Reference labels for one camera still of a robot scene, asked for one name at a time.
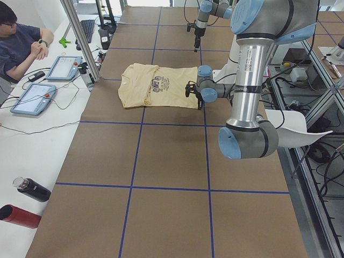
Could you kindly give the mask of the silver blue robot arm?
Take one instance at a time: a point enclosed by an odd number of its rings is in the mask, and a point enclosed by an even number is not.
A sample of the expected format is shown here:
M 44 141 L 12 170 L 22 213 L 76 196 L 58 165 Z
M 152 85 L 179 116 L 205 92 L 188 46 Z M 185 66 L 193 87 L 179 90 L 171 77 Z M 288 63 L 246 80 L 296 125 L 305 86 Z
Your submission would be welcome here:
M 229 159 L 260 158 L 278 146 L 272 123 L 257 111 L 268 51 L 276 45 L 310 38 L 316 29 L 319 1 L 202 1 L 193 23 L 195 47 L 205 33 L 209 16 L 231 21 L 239 46 L 238 66 L 233 84 L 213 79 L 207 65 L 198 68 L 195 83 L 188 83 L 186 94 L 195 94 L 199 105 L 218 98 L 232 98 L 232 112 L 219 130 L 222 154 Z
M 187 32 L 193 28 L 195 35 L 194 52 L 197 52 L 201 38 L 204 36 L 210 16 L 230 19 L 233 8 L 230 1 L 201 1 L 198 9 L 198 17 L 193 23 L 187 22 Z

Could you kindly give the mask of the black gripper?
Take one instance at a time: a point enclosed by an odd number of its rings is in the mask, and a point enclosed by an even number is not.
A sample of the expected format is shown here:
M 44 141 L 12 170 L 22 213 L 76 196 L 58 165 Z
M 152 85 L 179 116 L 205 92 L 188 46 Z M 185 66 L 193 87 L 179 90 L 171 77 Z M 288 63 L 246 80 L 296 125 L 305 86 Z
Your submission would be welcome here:
M 202 109 L 202 105 L 204 104 L 202 95 L 198 91 L 195 91 L 194 94 L 196 95 L 196 98 L 198 99 L 198 109 L 201 110 Z
M 195 23 L 187 23 L 187 31 L 190 32 L 191 28 L 195 29 L 195 43 L 194 52 L 198 52 L 200 47 L 200 39 L 204 36 L 206 27 L 198 27 Z

